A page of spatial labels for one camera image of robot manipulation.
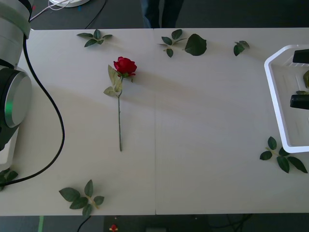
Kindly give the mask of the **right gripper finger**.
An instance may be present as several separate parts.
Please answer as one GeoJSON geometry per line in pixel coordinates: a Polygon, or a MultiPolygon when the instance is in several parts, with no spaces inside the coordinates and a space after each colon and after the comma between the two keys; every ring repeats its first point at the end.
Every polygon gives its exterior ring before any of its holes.
{"type": "Polygon", "coordinates": [[[290,107],[298,109],[309,109],[309,95],[292,95],[290,107]]]}
{"type": "Polygon", "coordinates": [[[294,51],[293,63],[309,64],[309,49],[294,51]]]}

